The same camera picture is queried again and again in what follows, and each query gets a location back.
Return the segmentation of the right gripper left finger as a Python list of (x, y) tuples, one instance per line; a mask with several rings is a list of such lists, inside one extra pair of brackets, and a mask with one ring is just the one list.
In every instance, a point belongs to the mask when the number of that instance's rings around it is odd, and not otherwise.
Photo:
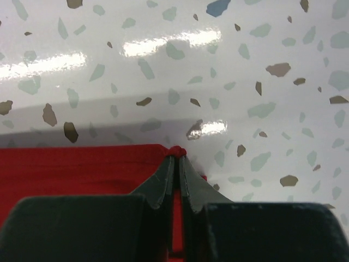
[(33, 196), (1, 228), (1, 261), (167, 261), (175, 159), (129, 194)]

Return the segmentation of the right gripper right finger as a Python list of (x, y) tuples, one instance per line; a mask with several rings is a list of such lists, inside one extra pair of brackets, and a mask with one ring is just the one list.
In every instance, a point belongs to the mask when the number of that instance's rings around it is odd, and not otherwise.
[(317, 203), (235, 203), (179, 160), (186, 261), (348, 261), (333, 213)]

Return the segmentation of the red t shirt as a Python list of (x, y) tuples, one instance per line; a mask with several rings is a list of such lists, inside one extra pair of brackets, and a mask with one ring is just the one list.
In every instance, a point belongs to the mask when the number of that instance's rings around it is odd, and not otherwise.
[(161, 145), (23, 148), (1, 150), (1, 228), (17, 202), (27, 197), (129, 194), (174, 157), (172, 251), (181, 261), (182, 214), (178, 166), (186, 150)]

